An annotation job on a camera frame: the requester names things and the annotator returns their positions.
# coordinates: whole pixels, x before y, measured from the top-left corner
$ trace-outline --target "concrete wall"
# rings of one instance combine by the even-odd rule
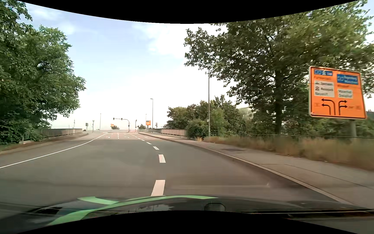
[[[187,136],[186,129],[166,129],[166,128],[150,128],[150,129],[137,129],[137,132],[156,132],[161,134],[176,135],[176,136]]]
[[[83,131],[81,128],[57,128],[57,129],[35,129],[34,132],[43,137],[56,137],[63,135],[79,134]]]

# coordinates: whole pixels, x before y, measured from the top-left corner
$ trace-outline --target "traffic light pole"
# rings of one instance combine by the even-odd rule
[[[119,118],[113,118],[113,120],[115,120],[115,119],[119,120]],[[121,120],[127,120],[127,119],[121,118]],[[128,132],[129,132],[129,120],[128,120]]]

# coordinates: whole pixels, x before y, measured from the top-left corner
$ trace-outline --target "orange road sign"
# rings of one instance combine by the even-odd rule
[[[359,72],[310,66],[309,74],[311,117],[367,118]]]

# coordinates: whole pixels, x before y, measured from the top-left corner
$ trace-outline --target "dry grass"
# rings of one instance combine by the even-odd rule
[[[291,137],[253,138],[253,137],[218,137],[204,139],[225,145],[247,147],[256,150],[277,152],[281,155],[305,157],[337,164],[345,164],[374,171],[374,139],[324,139]]]

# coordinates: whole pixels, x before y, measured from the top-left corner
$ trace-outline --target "sky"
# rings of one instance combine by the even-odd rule
[[[374,16],[374,0],[364,7]],[[208,99],[208,78],[197,67],[184,66],[183,46],[186,29],[201,28],[209,33],[217,29],[208,24],[142,23],[81,15],[27,3],[29,14],[38,27],[59,28],[72,45],[68,55],[74,72],[86,80],[86,90],[79,93],[80,108],[69,118],[58,116],[52,128],[99,127],[111,124],[131,129],[146,120],[166,124],[168,107],[186,107]],[[371,20],[374,31],[374,18]],[[374,34],[368,38],[374,41]],[[210,80],[210,98],[224,94],[229,87]],[[366,109],[374,110],[374,95],[365,99]]]

